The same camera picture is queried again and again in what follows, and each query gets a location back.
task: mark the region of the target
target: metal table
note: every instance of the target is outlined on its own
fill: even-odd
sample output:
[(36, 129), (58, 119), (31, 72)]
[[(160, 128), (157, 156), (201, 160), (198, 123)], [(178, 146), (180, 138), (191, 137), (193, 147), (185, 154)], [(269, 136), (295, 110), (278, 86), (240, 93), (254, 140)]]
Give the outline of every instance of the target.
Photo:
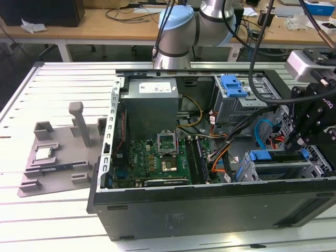
[[(248, 63), (194, 63), (193, 67), (247, 69)], [(82, 101), (86, 123), (106, 116), (115, 69), (150, 69), (147, 62), (45, 63), (35, 65), (0, 113), (0, 251), (330, 251), (336, 248), (336, 206), (300, 228), (111, 242), (96, 215), (86, 213), (89, 189), (19, 198), (16, 193), (37, 121), (71, 125), (68, 105)], [(294, 81), (280, 63), (274, 69)], [(251, 248), (251, 244), (266, 248)]]

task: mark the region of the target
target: ram slot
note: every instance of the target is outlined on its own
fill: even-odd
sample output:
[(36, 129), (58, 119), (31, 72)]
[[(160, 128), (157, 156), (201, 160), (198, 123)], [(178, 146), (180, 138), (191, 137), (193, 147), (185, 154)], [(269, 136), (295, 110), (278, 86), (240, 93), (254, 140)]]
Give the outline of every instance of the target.
[(205, 184), (196, 140), (185, 139), (185, 148), (192, 184)]

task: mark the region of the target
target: yellow wire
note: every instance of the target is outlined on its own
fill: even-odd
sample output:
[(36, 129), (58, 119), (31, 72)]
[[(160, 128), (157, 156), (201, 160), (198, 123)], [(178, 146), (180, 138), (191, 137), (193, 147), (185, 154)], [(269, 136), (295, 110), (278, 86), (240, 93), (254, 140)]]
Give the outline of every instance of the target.
[(187, 96), (187, 95), (182, 95), (182, 96), (185, 96), (185, 97), (187, 97), (188, 99), (190, 99), (197, 107), (198, 107), (198, 109), (199, 109), (199, 113), (200, 113), (200, 117), (199, 117), (199, 119), (196, 121), (196, 122), (193, 122), (193, 123), (189, 123), (189, 124), (186, 124), (186, 125), (177, 125), (177, 127), (191, 127), (191, 126), (194, 126), (194, 125), (196, 125), (196, 124), (198, 124), (201, 120), (202, 120), (202, 117), (203, 117), (203, 111), (202, 111), (202, 109), (200, 108), (200, 106), (197, 104), (197, 102), (196, 101), (194, 101), (193, 99), (191, 99), (191, 97), (190, 96)]

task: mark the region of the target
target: desk in background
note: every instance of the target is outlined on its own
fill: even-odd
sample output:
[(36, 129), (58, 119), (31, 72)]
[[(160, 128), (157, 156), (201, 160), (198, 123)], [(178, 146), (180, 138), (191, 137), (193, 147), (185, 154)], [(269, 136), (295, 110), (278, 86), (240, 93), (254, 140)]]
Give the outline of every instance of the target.
[[(261, 0), (256, 11), (268, 3), (267, 0)], [(129, 13), (118, 15), (119, 18), (132, 18), (141, 16), (139, 13)], [(159, 15), (152, 15), (153, 19), (158, 21)], [(249, 17), (248, 20), (257, 22), (257, 17)], [(19, 26), (2, 25), (7, 33), (17, 43), (28, 44), (56, 44), (61, 53), (64, 62), (72, 61), (68, 45), (146, 45), (153, 46), (158, 34), (158, 25), (150, 17), (149, 22), (139, 24), (126, 24), (110, 20), (105, 17), (103, 9), (86, 9), (86, 14), (81, 24), (76, 28), (69, 27), (47, 27), (48, 30), (41, 33), (30, 34)], [(260, 45), (261, 48), (278, 49), (303, 49), (305, 47), (324, 47), (324, 42), (314, 29), (307, 30), (286, 30), (284, 18), (274, 18), (272, 24), (266, 29), (265, 37)], [(241, 27), (239, 36), (246, 40), (246, 30)], [(11, 40), (0, 31), (0, 43), (11, 43)], [(242, 45), (232, 39), (225, 45), (230, 47), (229, 61), (236, 61), (239, 50)]]

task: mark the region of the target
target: blue plastic clip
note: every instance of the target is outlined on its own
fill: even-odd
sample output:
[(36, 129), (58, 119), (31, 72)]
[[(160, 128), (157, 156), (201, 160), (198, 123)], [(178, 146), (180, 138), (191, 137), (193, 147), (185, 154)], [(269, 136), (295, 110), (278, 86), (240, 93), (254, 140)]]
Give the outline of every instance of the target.
[(272, 157), (268, 151), (251, 151), (249, 156), (252, 161), (254, 160), (271, 160)]
[(247, 92), (235, 75), (221, 75), (220, 79), (228, 97), (247, 97)]
[(307, 151), (306, 149), (302, 149), (301, 153), (306, 160), (309, 160), (309, 156), (310, 156), (309, 151)]

